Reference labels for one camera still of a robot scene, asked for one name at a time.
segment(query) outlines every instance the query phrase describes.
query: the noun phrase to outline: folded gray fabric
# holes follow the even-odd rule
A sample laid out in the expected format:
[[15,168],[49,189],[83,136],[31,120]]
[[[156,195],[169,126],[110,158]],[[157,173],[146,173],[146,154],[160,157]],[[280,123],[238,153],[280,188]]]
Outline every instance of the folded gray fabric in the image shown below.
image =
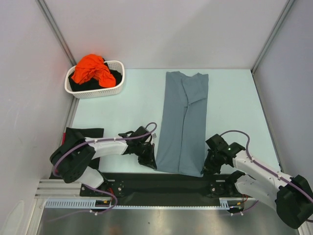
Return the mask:
[[166,73],[157,170],[202,176],[208,82],[208,74]]

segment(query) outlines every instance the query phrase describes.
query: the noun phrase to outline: laundry basket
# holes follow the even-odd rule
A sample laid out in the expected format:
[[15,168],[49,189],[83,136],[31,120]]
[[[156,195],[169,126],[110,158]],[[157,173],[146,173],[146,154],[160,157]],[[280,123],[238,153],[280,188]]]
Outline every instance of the laundry basket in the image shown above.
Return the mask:
[[91,91],[74,92],[74,91],[72,91],[72,88],[70,87],[70,84],[68,81],[68,76],[71,75],[72,73],[74,73],[74,71],[75,71],[76,66],[73,66],[67,72],[67,76],[65,78],[65,83],[64,83],[65,90],[78,99],[95,98],[95,97],[107,96],[107,95],[113,95],[113,94],[120,93],[123,89],[123,83],[125,80],[124,65],[117,60],[105,61],[104,63],[108,65],[110,70],[116,70],[116,71],[121,73],[122,81],[120,84],[118,84],[115,87],[111,87],[111,88],[103,88],[103,89],[91,90]]

